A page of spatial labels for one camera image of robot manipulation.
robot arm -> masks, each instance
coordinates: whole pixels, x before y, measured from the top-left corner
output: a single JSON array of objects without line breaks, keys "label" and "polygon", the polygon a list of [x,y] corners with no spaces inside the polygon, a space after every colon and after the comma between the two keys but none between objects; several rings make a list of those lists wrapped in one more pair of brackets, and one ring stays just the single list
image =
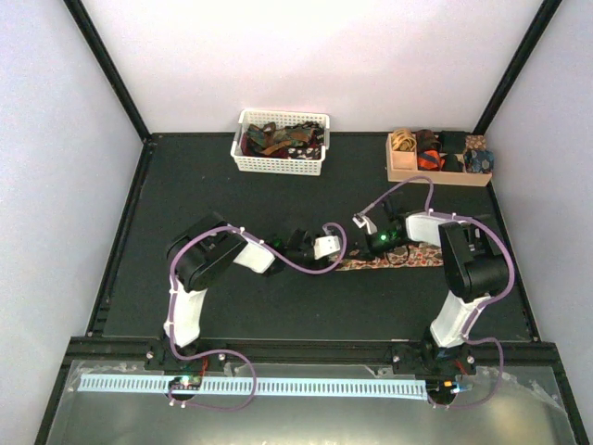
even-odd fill
[{"label": "robot arm", "polygon": [[[487,224],[487,218],[479,219]],[[437,349],[461,345],[489,300],[508,282],[506,262],[495,243],[466,221],[444,218],[433,212],[416,212],[392,222],[392,228],[379,233],[367,216],[355,215],[355,224],[364,228],[371,251],[423,242],[441,247],[449,292],[445,304],[430,325]]]},{"label": "robot arm", "polygon": [[[204,234],[216,227],[228,225],[223,218],[213,213],[178,235],[167,249],[169,263],[198,235]],[[286,256],[293,261],[299,257],[307,264],[314,264],[340,250],[337,236],[320,236],[315,238],[306,251],[284,250]],[[176,295],[174,314],[175,343],[184,347],[196,340],[200,334],[199,319],[204,304],[204,297],[220,276],[231,266],[239,264],[255,273],[265,273],[275,261],[274,255],[268,248],[242,233],[220,232],[205,238],[193,245],[179,259],[175,267],[177,286],[170,283],[171,297]],[[167,335],[170,332],[170,322],[164,324]]]}]

white cable track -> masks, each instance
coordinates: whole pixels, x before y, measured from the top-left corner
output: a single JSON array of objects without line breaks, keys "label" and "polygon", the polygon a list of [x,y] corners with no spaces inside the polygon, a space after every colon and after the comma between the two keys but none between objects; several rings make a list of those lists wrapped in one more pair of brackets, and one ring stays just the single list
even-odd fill
[{"label": "white cable track", "polygon": [[[81,376],[78,391],[166,394],[171,375]],[[204,377],[199,389],[175,389],[173,394],[247,396],[253,388],[251,377]],[[372,380],[344,378],[258,378],[258,396],[350,397],[426,400],[423,380]]]}]

black aluminum frame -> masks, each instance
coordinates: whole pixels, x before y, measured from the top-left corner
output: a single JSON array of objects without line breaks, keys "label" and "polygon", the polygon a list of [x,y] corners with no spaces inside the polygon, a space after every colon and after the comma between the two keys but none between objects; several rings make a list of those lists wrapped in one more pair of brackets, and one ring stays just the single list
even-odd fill
[{"label": "black aluminum frame", "polygon": [[482,117],[478,121],[477,125],[473,129],[473,134],[485,134],[488,126],[492,123],[497,115],[500,106],[507,97],[507,94],[511,90],[515,81],[519,77],[521,70],[525,66],[527,59],[531,56],[531,53],[536,48],[539,38],[542,36],[549,22],[554,17],[558,6],[560,6],[562,0],[544,0],[539,7],[536,16],[529,25],[529,29],[525,33],[525,36],[519,47],[515,51],[514,56],[511,59],[511,63],[504,71],[502,79],[498,83],[497,89],[494,91],[492,97],[486,105],[486,109],[482,113]]},{"label": "black aluminum frame", "polygon": [[142,119],[142,116],[140,116],[138,108],[133,103],[132,96],[128,92],[128,88],[123,82],[118,69],[115,67],[113,60],[111,59],[107,48],[105,48],[103,40],[101,39],[99,32],[96,30],[91,17],[82,4],[82,1],[64,0],[64,4],[70,11],[74,21],[76,21],[84,40],[86,40],[91,51],[93,51],[96,61],[99,62],[101,70],[103,70],[105,77],[107,77],[113,91],[120,100],[123,109],[128,114],[132,125],[136,129],[136,132],[138,132],[138,136],[143,142],[148,141],[151,138],[151,133],[148,131],[148,128],[146,128],[145,122]]},{"label": "black aluminum frame", "polygon": [[[144,362],[146,369],[180,372],[180,365],[171,358],[167,342],[147,338],[73,337],[57,375],[54,389],[45,410],[35,443],[45,444],[56,416],[61,394],[66,385],[69,368],[77,360]],[[394,342],[328,342],[328,341],[226,341],[204,339],[200,350],[225,347],[241,350],[254,363],[310,363],[310,364],[364,364],[385,366],[391,364]],[[566,373],[556,345],[547,342],[508,342],[503,345],[508,366],[549,366],[556,378],[562,403],[568,414],[574,438],[578,444],[588,444],[583,420],[574,401]],[[472,348],[475,364],[497,366],[498,351],[494,346],[480,345]]]}]

black table surface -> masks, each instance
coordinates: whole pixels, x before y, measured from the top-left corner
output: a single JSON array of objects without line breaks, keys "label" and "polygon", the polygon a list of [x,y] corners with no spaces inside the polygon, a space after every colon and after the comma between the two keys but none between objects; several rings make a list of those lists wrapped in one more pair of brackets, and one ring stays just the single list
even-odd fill
[{"label": "black table surface", "polygon": [[[363,234],[351,221],[393,183],[385,171],[386,134],[331,135],[322,175],[237,170],[231,135],[161,135],[148,167],[110,293],[105,337],[160,337],[169,280],[165,247],[210,211],[261,237],[296,228],[320,232],[342,224],[348,242]],[[428,185],[407,184],[401,203],[423,206]],[[465,215],[494,214],[483,187],[437,185],[433,208]],[[370,213],[377,222],[378,208]],[[263,277],[233,265],[208,290],[201,336],[242,339],[420,339],[438,315],[448,289],[441,267],[333,272],[309,276],[284,270]],[[515,287],[485,310],[473,337],[529,340]]]}]

cable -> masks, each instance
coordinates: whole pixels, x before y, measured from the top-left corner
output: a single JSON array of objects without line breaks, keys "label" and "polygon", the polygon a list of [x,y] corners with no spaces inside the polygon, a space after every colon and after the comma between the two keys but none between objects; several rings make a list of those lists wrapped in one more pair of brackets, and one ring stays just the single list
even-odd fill
[{"label": "cable", "polygon": [[458,368],[460,368],[460,371],[463,375],[467,375],[467,371],[465,371],[465,368],[463,367],[463,365],[461,364],[461,362],[459,360],[456,360],[455,364],[457,365]]},{"label": "cable", "polygon": [[481,399],[479,401],[474,401],[472,403],[468,403],[467,405],[441,405],[440,403],[436,403],[433,400],[433,398],[430,397],[429,394],[427,394],[428,402],[433,406],[433,408],[442,407],[442,408],[445,408],[446,410],[471,410],[473,408],[477,408],[480,405],[483,405],[484,403],[486,403],[487,401],[492,399],[494,397],[494,395],[496,394],[496,392],[498,391],[498,387],[500,386],[500,383],[502,382],[502,372],[504,370],[504,352],[502,351],[502,345],[494,337],[486,337],[486,338],[481,338],[479,340],[470,340],[469,338],[467,338],[465,341],[466,341],[466,343],[468,343],[470,345],[481,345],[482,343],[494,343],[497,345],[497,349],[498,349],[497,381],[495,382],[494,387],[492,387],[492,389],[490,390],[490,392],[488,393],[487,396],[485,396],[483,399]]},{"label": "cable", "polygon": [[422,180],[428,182],[429,190],[428,190],[428,195],[426,196],[426,201],[424,202],[424,209],[426,211],[428,211],[428,209],[430,208],[430,201],[433,200],[433,193],[435,191],[435,183],[433,183],[433,180],[430,179],[428,176],[422,176],[421,174],[419,174],[418,176],[412,176],[411,178],[408,178],[405,181],[402,181],[401,183],[397,183],[396,185],[391,187],[389,190],[387,190],[385,193],[383,193],[381,196],[379,196],[377,199],[375,199],[371,204],[369,204],[367,207],[365,207],[364,210],[361,213],[359,213],[359,215],[366,215],[374,206],[376,206],[381,201],[383,201],[386,197],[388,197],[393,192],[398,190],[402,185],[405,185],[412,181],[416,181],[417,179],[422,179]]},{"label": "cable", "polygon": [[[193,402],[184,401],[184,402],[180,402],[180,404],[183,407],[184,406],[192,406],[192,407],[198,407],[198,408],[205,408],[205,409],[208,409],[211,411],[226,412],[226,413],[238,411],[242,408],[245,408],[254,399],[255,393],[256,393],[256,388],[257,388],[257,383],[258,383],[258,377],[257,377],[256,371],[253,367],[253,364],[249,361],[249,359],[242,353],[237,352],[235,350],[208,350],[206,352],[201,352],[199,354],[190,355],[190,356],[182,355],[177,350],[177,348],[175,346],[175,329],[174,329],[175,324],[173,321],[173,315],[175,313],[175,304],[177,302],[177,295],[179,292],[178,282],[177,282],[177,279],[175,278],[175,275],[176,275],[175,270],[177,268],[177,263],[179,262],[180,258],[185,254],[185,252],[187,252],[187,250],[189,250],[190,248],[195,246],[197,243],[206,239],[209,236],[213,236],[220,232],[233,232],[236,234],[241,234],[243,237],[258,243],[262,247],[266,248],[275,257],[279,258],[281,261],[284,261],[286,264],[297,269],[298,271],[300,271],[302,273],[319,275],[322,273],[328,273],[328,272],[332,271],[333,269],[335,269],[340,264],[340,262],[342,261],[344,256],[346,255],[347,238],[346,238],[346,232],[344,231],[344,228],[342,228],[341,225],[339,225],[335,222],[329,222],[323,226],[323,231],[328,235],[330,233],[329,227],[335,227],[340,232],[340,235],[342,236],[342,249],[340,250],[340,254],[338,255],[338,258],[332,264],[330,264],[328,267],[326,267],[324,269],[320,269],[318,271],[306,269],[304,267],[299,266],[298,264],[293,263],[292,261],[287,259],[285,256],[283,256],[282,254],[280,254],[279,252],[277,252],[276,250],[274,250],[273,248],[271,248],[270,246],[265,244],[263,242],[263,240],[256,238],[249,232],[246,232],[245,229],[243,229],[243,228],[239,229],[239,228],[233,227],[231,225],[226,225],[223,227],[215,227],[213,229],[210,229],[207,232],[196,236],[194,239],[192,239],[190,242],[188,242],[185,246],[183,246],[179,252],[177,252],[177,254],[175,255],[175,257],[173,258],[173,260],[170,264],[170,269],[169,269],[169,279],[170,279],[170,283],[171,283],[171,291],[170,291],[169,313],[167,314],[167,323],[169,324],[169,343],[170,343],[170,350],[171,350],[172,354],[177,359],[184,360],[184,361],[198,360],[198,359],[202,359],[202,358],[208,357],[209,355],[214,355],[214,354],[230,354],[230,355],[240,358],[243,362],[245,362],[245,364],[249,367],[249,371],[251,371],[251,375],[253,376],[253,388],[251,389],[251,392],[249,393],[249,395],[247,396],[247,399],[243,403],[240,403],[240,404],[230,407],[230,408],[225,408],[225,407],[220,407],[220,406],[206,405],[203,403],[193,403]],[[175,400],[170,394],[171,405],[175,404],[176,402],[179,402],[179,401]]]},{"label": "cable", "polygon": [[206,357],[204,357],[204,360],[202,361],[202,369],[200,370],[200,378],[204,378],[204,375],[206,374],[207,369],[208,369],[208,359]]},{"label": "cable", "polygon": [[404,264],[407,264],[407,263],[408,263],[408,261],[410,261],[410,245],[409,245],[409,244],[407,244],[407,245],[405,246],[405,248],[406,248],[406,250],[407,250],[407,252],[408,252],[408,255],[406,256],[406,258],[404,259],[404,261],[401,261],[401,262],[392,262],[392,261],[391,261],[391,259],[389,258],[389,252],[386,252],[386,253],[384,254],[384,257],[385,257],[385,259],[387,260],[387,262],[388,262],[389,264],[391,264],[392,266],[397,266],[397,267],[399,267],[399,266],[403,266]]}]

